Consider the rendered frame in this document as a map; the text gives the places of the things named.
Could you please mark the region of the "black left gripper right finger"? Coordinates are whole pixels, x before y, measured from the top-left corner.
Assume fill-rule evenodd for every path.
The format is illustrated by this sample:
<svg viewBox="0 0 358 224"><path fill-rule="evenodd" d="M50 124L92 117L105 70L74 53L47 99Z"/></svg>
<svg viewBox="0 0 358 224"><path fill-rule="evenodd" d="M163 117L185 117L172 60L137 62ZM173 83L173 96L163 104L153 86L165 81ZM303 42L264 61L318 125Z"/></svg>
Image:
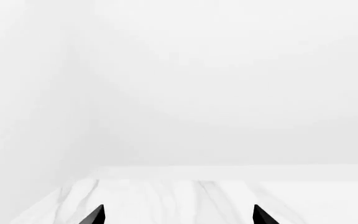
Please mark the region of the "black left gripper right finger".
<svg viewBox="0 0 358 224"><path fill-rule="evenodd" d="M254 224L279 224L279 222L258 205L254 205L252 219Z"/></svg>

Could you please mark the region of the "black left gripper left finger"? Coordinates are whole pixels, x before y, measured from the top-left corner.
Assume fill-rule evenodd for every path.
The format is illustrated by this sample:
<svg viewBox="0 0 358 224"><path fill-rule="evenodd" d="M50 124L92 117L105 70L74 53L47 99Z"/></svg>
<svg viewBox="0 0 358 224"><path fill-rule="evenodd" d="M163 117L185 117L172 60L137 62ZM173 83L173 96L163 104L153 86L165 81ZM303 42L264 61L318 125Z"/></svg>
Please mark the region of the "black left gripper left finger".
<svg viewBox="0 0 358 224"><path fill-rule="evenodd" d="M84 218L79 224L104 224L105 212L104 205L100 205L93 210L86 218Z"/></svg>

